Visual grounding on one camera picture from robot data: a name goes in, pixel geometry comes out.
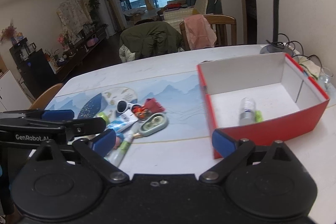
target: chair back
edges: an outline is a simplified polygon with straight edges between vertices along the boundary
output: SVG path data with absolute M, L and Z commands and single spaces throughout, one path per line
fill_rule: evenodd
M 48 88 L 33 102 L 29 109 L 45 109 L 62 87 L 63 83 L 59 83 Z
M 217 40 L 215 46 L 228 46 L 227 44 L 227 32 L 226 25 L 231 25 L 231 46 L 237 45 L 237 28 L 236 19 L 234 17 L 225 15 L 205 15 L 206 20 L 211 25 L 211 28 L 215 25 Z M 185 32 L 184 21 L 180 23 L 180 30 L 184 40 L 184 47 L 186 51 L 190 50 L 187 35 Z

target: pink towel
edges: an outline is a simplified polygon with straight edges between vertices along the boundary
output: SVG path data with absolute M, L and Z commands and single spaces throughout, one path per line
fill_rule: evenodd
M 216 34 L 203 15 L 193 15 L 184 19 L 185 32 L 191 50 L 214 47 Z

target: red box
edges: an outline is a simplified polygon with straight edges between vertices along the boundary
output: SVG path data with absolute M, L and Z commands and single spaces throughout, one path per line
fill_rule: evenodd
M 210 136 L 220 128 L 235 140 L 256 145 L 289 140 L 312 131 L 328 95 L 285 53 L 244 56 L 198 65 Z M 244 97 L 253 98 L 264 121 L 239 126 Z M 221 156 L 214 150 L 214 157 Z

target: dining table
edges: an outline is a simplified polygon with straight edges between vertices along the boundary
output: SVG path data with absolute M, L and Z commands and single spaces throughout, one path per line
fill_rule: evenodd
M 261 47 L 239 45 L 206 48 L 118 64 L 70 79 L 55 98 L 131 81 L 195 72 L 201 62 L 257 55 Z M 336 221 L 336 100 L 333 96 L 313 131 L 285 142 L 317 184 L 318 195 L 309 216 L 319 224 L 333 224 Z M 206 134 L 201 137 L 188 136 L 178 141 L 135 142 L 119 168 L 130 178 L 137 173 L 195 174 L 198 178 L 220 160 L 213 158 L 211 138 Z

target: green jacket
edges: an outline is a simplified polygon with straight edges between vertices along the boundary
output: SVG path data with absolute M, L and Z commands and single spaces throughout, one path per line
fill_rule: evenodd
M 167 22 L 155 21 L 124 30 L 120 45 L 135 53 L 135 59 L 174 53 L 183 47 L 181 34 Z

